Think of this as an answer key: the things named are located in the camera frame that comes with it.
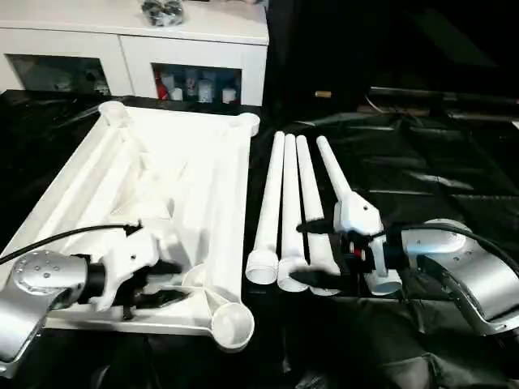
white pipe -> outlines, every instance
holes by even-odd
[[[351,192],[350,184],[346,180],[328,140],[325,137],[320,136],[317,138],[317,146],[319,147],[319,151],[323,157],[324,166],[326,167],[328,176],[330,176],[330,181],[332,181],[335,195],[338,199],[342,199],[348,194],[348,192]]]
[[[323,157],[324,166],[332,182],[333,190],[339,200],[343,199],[351,192],[351,187],[341,170],[341,166],[337,162],[337,158],[333,154],[332,148],[325,137],[317,138],[317,145],[321,156]],[[402,281],[396,270],[388,270],[387,277],[379,276],[376,271],[364,275],[367,286],[371,293],[376,296],[383,296],[394,293],[401,288]]]
[[[324,217],[314,167],[311,163],[307,139],[299,135],[297,138],[299,174],[301,175],[302,201],[305,208],[305,219],[314,220]],[[326,234],[308,234],[308,249],[310,251],[310,265],[323,269],[332,274],[341,274],[339,267],[333,260],[332,247]],[[319,296],[332,296],[339,293],[335,289],[312,288],[310,290]]]
[[[277,278],[277,264],[279,263],[276,255],[277,225],[279,223],[284,149],[285,134],[278,131],[274,135],[254,250],[249,254],[245,270],[247,279],[255,284],[271,284]]]
[[[286,292],[302,292],[308,286],[290,278],[296,268],[308,266],[304,258],[302,234],[296,230],[301,224],[299,202],[298,161],[295,137],[285,137],[283,164],[283,221],[281,225],[281,261],[277,269],[277,284]]]
[[[243,165],[244,152],[248,155],[248,142],[243,142],[244,137],[232,136],[226,133],[221,139],[218,146],[224,147],[225,151],[221,151],[221,157],[217,162],[216,174],[217,188],[212,201],[216,206],[212,210],[211,224],[211,243],[209,245],[209,255],[205,259],[205,281],[204,287],[211,289],[213,292],[220,294],[231,302],[240,301],[240,292],[236,290],[236,281],[241,287],[241,266],[236,266],[236,245],[235,235],[236,218],[238,212],[243,210],[237,205],[237,201],[242,195],[242,188],[238,188],[239,174],[242,173],[240,167]]]

red bottle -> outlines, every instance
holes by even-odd
[[[155,72],[155,84],[157,86],[159,100],[169,100],[168,89],[162,83],[160,71]]]

black fabric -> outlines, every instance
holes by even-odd
[[[209,109],[136,97],[122,100],[145,108]],[[28,92],[2,95],[3,245],[96,121],[99,102]],[[210,112],[238,113],[218,107]],[[283,126],[265,112],[251,141],[245,258],[254,244],[275,130],[307,136],[326,216],[332,216],[336,199],[315,145],[318,135],[327,136],[350,184],[380,209],[385,224],[459,220],[519,258],[519,181],[513,164],[519,133],[511,125],[344,114]],[[338,254],[337,240],[332,243]],[[408,300],[372,298],[363,285],[361,297],[289,294],[244,278],[242,297],[256,328],[249,346],[234,355],[202,337],[44,330],[16,378],[1,384],[299,389],[516,385],[510,370],[504,370],[497,343],[476,336],[438,284],[408,271],[402,278]]]

white plastic part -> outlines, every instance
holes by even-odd
[[[385,296],[395,293],[402,287],[402,280],[396,270],[388,270],[387,277],[380,277],[376,271],[372,271],[364,276],[367,287],[374,296]]]
[[[106,101],[99,105],[99,113],[109,127],[120,128],[131,123],[130,115],[120,101]]]
[[[286,292],[302,292],[308,285],[292,279],[290,273],[308,266],[305,260],[302,234],[296,228],[301,224],[299,202],[298,161],[295,137],[285,137],[283,162],[283,220],[281,223],[281,261],[277,269],[277,285]]]
[[[355,231],[362,235],[378,233],[382,228],[379,210],[357,192],[345,192],[336,205],[337,231]]]
[[[326,171],[330,176],[330,180],[332,181],[333,190],[335,190],[335,195],[338,199],[342,199],[349,192],[351,192],[350,184],[346,180],[344,176],[341,166],[337,162],[337,158],[333,154],[332,148],[328,143],[328,140],[320,136],[317,138],[317,146],[319,147],[319,151],[321,156],[323,157],[324,166],[326,167]]]
[[[254,317],[243,304],[236,302],[224,304],[212,315],[212,336],[228,353],[242,351],[251,340],[254,327]]]
[[[307,139],[299,135],[297,138],[299,174],[301,176],[302,201],[305,210],[305,220],[315,220],[324,217],[314,167],[311,163],[310,150]],[[326,234],[308,234],[308,249],[310,251],[310,266],[327,271],[331,274],[341,274],[339,267],[333,260],[332,247]],[[319,296],[332,296],[339,293],[335,289],[321,289],[310,287],[310,290]]]
[[[237,116],[240,126],[250,127],[251,136],[256,136],[260,131],[260,117],[253,113],[242,113]]]
[[[130,235],[123,244],[114,247],[101,261],[105,265],[105,288],[96,298],[97,310],[107,310],[114,302],[119,286],[133,273],[145,266],[153,266],[159,259],[157,240],[146,229]]]
[[[124,196],[127,184],[135,184],[139,173],[137,165],[138,159],[135,158],[133,150],[127,144],[123,144],[79,219],[76,228],[99,223],[99,220],[103,220],[110,214],[117,201]],[[78,239],[78,236],[70,237],[66,246]]]
[[[281,183],[283,178],[283,151],[285,150],[285,134],[277,132],[268,166],[267,182],[258,229],[254,242],[254,250],[249,254],[245,276],[255,284],[271,284],[277,279],[279,259],[276,254],[277,227],[281,201]]]
[[[63,231],[63,226],[68,224],[71,225],[68,229],[74,228],[93,200],[92,194],[101,189],[101,181],[120,162],[115,161],[116,155],[126,146],[134,148],[132,143],[137,143],[145,150],[136,150],[141,174],[136,182],[130,178],[123,180],[122,185],[124,193],[127,189],[133,190],[132,196],[123,195],[124,199],[115,202],[116,209],[107,218],[94,220],[93,224],[142,219],[145,230],[155,241],[154,250],[161,252],[161,259],[166,259],[165,254],[169,253],[169,259],[177,262],[179,251],[174,251],[176,249],[196,253],[195,261],[183,267],[180,276],[169,280],[153,277],[155,284],[149,285],[186,290],[190,292],[189,297],[162,308],[134,310],[135,319],[131,321],[122,321],[121,307],[111,306],[106,311],[96,311],[93,305],[73,305],[66,310],[51,311],[45,325],[67,329],[212,336],[217,338],[222,349],[239,351],[254,331],[253,318],[243,313],[231,314],[235,310],[245,311],[246,307],[218,309],[226,304],[242,304],[242,245],[253,125],[251,121],[231,116],[134,107],[124,109],[130,116],[130,125],[109,126],[105,118],[97,121],[11,239],[4,254],[33,243],[57,210],[60,213],[63,210],[62,216],[66,218],[55,219],[55,230]],[[222,160],[223,165],[220,166],[216,160]],[[235,172],[230,181],[235,184],[217,189],[213,182],[227,182],[226,176],[231,170]],[[227,221],[223,217],[213,217],[213,210],[222,215],[227,212]],[[187,218],[181,217],[182,211]],[[189,239],[180,230],[180,224],[184,222],[193,234]],[[217,243],[222,236],[218,229],[227,230],[227,238],[222,243]],[[83,234],[66,252],[93,254],[92,261],[95,262],[115,247],[124,246],[125,240],[125,234],[120,230]],[[208,251],[197,250],[200,242],[205,242]],[[216,262],[213,261],[215,257],[219,258]],[[11,264],[0,266],[0,285],[5,284]],[[131,271],[131,264],[124,266],[123,271]],[[212,317],[217,312],[220,312],[217,324],[213,326]],[[247,332],[245,336],[225,337],[225,332],[218,329],[218,323],[227,314],[232,316],[229,318],[231,322],[237,323],[233,331]]]
[[[383,226],[378,209],[351,190],[350,184],[346,180],[326,138],[320,136],[317,139],[317,145],[339,201],[335,207],[335,228],[346,231],[353,229],[359,233],[369,234],[380,231]],[[370,244],[373,250],[375,270],[364,276],[368,288],[376,296],[394,293],[401,288],[402,284],[398,273],[388,271],[386,268],[383,243],[384,239],[378,238]]]

table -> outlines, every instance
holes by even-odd
[[[204,110],[136,97],[127,105]],[[12,235],[97,119],[101,97],[9,91],[0,97],[0,241]],[[238,113],[227,107],[227,113]],[[225,113],[212,107],[211,113]],[[244,256],[254,244],[275,130],[305,134],[324,214],[335,202],[315,137],[326,135],[351,186],[384,223],[448,217],[519,254],[519,177],[509,125],[344,114],[314,126],[262,117],[251,142]],[[332,242],[335,254],[337,244]],[[474,335],[437,284],[402,275],[406,303],[282,293],[244,278],[256,332],[243,353],[209,338],[44,330],[12,387],[485,387],[513,385],[495,344]]]

